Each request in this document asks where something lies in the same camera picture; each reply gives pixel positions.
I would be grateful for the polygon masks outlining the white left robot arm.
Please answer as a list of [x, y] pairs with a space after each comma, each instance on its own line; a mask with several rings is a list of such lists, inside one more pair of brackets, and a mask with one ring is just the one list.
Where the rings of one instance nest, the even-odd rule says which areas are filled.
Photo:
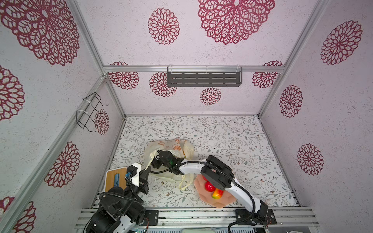
[[110, 189], [99, 195], [99, 208], [86, 224], [86, 233], [132, 233], [135, 225], [150, 221], [146, 217], [144, 201], [139, 194], [149, 192], [148, 177], [151, 168], [141, 170], [139, 185], [132, 184], [135, 170], [126, 174], [116, 173], [107, 179]]

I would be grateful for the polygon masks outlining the cream plastic bag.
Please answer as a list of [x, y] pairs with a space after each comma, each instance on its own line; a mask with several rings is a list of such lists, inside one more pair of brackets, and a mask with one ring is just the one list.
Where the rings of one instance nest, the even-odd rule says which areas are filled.
[[194, 176], [192, 174], [184, 175], [178, 169], [156, 174], [156, 171], [162, 171], [172, 168], [184, 160], [192, 160], [195, 148], [188, 140], [173, 139], [151, 142], [144, 151], [144, 168], [152, 168], [154, 175], [168, 182], [178, 183], [178, 189], [185, 190], [189, 187]]

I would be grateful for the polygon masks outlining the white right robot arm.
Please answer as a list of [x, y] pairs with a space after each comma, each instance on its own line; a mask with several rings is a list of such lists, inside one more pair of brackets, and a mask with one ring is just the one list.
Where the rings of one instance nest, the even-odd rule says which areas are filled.
[[251, 194], [237, 180], [232, 169], [213, 155], [201, 161], [187, 160], [175, 157], [171, 152], [158, 150], [150, 159], [153, 168], [165, 167], [162, 171], [152, 171], [153, 174], [171, 172], [175, 175], [201, 174], [214, 187], [233, 195], [250, 213], [250, 216], [265, 220], [268, 205]]

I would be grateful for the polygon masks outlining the red apple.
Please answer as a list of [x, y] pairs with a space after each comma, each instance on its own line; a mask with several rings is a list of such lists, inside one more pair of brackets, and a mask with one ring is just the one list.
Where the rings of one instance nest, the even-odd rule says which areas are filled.
[[207, 192], [214, 192], [216, 190], [216, 187], [214, 187], [211, 182], [207, 181], [205, 183], [205, 190]]

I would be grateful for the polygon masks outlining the red yellow mango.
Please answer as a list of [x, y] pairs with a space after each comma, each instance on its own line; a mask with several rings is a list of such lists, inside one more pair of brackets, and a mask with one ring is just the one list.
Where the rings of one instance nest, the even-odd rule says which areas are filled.
[[213, 198], [213, 199], [216, 199], [216, 200], [221, 199], [222, 196], [223, 196], [223, 193], [224, 193], [223, 190], [220, 190], [220, 189], [217, 189], [217, 188], [216, 188], [216, 190], [215, 190], [215, 191], [213, 192], [213, 194], [212, 194], [212, 198]]

